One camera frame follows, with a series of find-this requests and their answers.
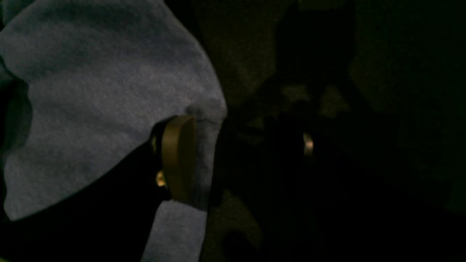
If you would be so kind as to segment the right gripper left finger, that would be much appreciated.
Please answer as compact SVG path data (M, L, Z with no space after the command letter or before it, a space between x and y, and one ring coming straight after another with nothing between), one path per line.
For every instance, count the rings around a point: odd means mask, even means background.
M176 115L158 122L151 133L151 147L157 161L155 185L165 189L169 199L186 204L193 202L196 117Z

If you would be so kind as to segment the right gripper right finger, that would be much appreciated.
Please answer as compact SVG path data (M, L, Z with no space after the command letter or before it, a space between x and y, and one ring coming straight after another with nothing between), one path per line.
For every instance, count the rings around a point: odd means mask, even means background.
M314 204L319 184L312 171L313 136L303 118L290 113L264 119L270 165L270 187L275 198Z

